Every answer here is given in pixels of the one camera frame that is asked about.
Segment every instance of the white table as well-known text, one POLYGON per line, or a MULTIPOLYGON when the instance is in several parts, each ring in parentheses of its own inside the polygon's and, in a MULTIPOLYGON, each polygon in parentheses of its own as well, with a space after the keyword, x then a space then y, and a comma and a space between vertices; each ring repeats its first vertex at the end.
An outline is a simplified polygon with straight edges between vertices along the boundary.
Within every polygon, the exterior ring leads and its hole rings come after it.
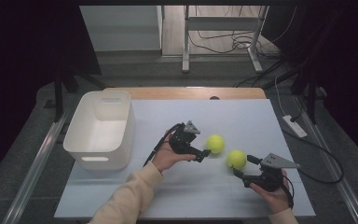
MULTIPOLYGON (((198 219, 265 217, 265 202, 246 189, 226 165, 230 150, 265 158, 270 152, 293 158, 283 138, 271 103, 258 100, 132 100, 136 128, 129 165, 119 171, 88 171, 77 162, 68 179, 55 217, 91 218, 131 171, 141 169, 158 140, 178 122, 192 120, 200 130, 191 146, 204 149, 209 135, 226 139, 225 150, 203 162, 179 162, 164 173, 155 199, 140 218, 198 219)), ((248 162, 247 175, 259 175, 248 162)), ((295 216, 315 216, 297 170, 287 170, 295 186, 295 216)))

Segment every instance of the tabletop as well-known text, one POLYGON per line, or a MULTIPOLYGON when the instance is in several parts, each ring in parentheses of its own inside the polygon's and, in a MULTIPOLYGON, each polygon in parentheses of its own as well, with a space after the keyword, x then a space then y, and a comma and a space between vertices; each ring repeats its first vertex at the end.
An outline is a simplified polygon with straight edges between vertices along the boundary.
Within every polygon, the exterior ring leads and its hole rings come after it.
MULTIPOLYGON (((226 165, 227 154, 234 149, 258 158, 273 152, 293 160, 264 92, 236 88, 113 88, 105 91, 128 91, 131 94, 136 125, 130 162, 127 167, 115 171, 86 170, 76 162, 55 217, 92 217, 126 176, 142 167, 150 148, 165 130, 176 122, 186 123, 188 120, 200 129, 192 147, 205 148, 207 137, 218 133, 225 138, 225 150, 201 163, 185 162, 172 167, 156 189, 154 201, 140 218, 232 219, 269 214, 263 200, 251 189, 246 189, 226 165), (221 100, 210 100, 216 97, 221 100)), ((259 167, 251 163, 246 165, 244 172, 260 175, 259 167)), ((287 172, 296 190, 294 214, 314 216, 298 172, 296 169, 287 172)))

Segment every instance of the dark background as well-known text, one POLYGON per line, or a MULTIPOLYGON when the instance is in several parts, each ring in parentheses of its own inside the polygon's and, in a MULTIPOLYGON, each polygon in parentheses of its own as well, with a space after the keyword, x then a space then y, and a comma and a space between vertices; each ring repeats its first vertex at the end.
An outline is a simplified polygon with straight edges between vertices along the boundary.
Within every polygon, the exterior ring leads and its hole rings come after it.
MULTIPOLYGON (((358 2, 338 9, 339 20, 311 69, 317 75, 318 86, 327 92, 324 106, 358 146, 358 2)), ((275 40, 286 29, 294 10, 270 7, 262 35, 275 40)), ((287 62, 299 64, 307 58, 331 11, 329 6, 296 9, 290 28, 275 42, 287 62)))
POLYGON ((36 93, 74 66, 101 74, 80 10, 0 1, 0 161, 33 110, 36 93))

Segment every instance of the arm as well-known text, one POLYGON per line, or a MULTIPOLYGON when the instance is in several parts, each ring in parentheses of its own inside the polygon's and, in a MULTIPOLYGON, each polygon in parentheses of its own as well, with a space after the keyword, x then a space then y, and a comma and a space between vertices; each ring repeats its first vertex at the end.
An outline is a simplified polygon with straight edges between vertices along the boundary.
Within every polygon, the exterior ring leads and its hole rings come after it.
POLYGON ((156 166, 149 162, 143 169, 130 174, 90 223, 135 223, 152 201, 153 189, 162 179, 156 166))
MULTIPOLYGON (((286 172, 282 170, 282 174, 287 176, 286 172)), ((287 179, 283 179, 283 184, 288 187, 287 179)), ((287 200, 286 193, 283 189, 277 189, 274 192, 268 192, 263 190, 257 184, 252 183, 251 188, 258 193, 266 202, 272 215, 268 216, 269 221, 272 224, 297 224, 295 216, 292 210, 289 208, 289 202, 287 200)))
POLYGON ((126 183, 98 209, 90 223, 135 223, 138 216, 150 205, 154 187, 163 179, 162 172, 178 161, 195 159, 194 155, 178 155, 168 143, 162 144, 153 160, 141 170, 131 173, 126 183))

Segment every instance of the table leg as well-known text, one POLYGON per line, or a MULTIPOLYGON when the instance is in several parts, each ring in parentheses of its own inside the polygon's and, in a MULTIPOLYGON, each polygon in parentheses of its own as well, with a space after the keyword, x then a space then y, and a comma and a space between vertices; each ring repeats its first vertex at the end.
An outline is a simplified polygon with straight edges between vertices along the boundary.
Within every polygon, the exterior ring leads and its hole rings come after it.
POLYGON ((188 15, 189 6, 185 6, 185 42, 183 45, 183 65, 182 65, 182 72, 188 73, 189 71, 189 60, 190 60, 190 46, 188 43, 188 23, 189 23, 189 15, 188 15))
POLYGON ((264 19, 266 18, 267 8, 268 8, 267 6, 262 6, 261 7, 261 9, 260 9, 261 13, 258 15, 257 26, 255 28, 252 43, 251 43, 251 45, 247 46, 249 56, 251 57, 252 63, 253 63, 254 68, 255 68, 255 71, 257 73, 262 73, 263 68, 261 67, 260 61, 258 61, 257 53, 255 51, 255 47, 257 45, 258 37, 260 36, 260 33, 261 33, 261 28, 263 27, 264 19))

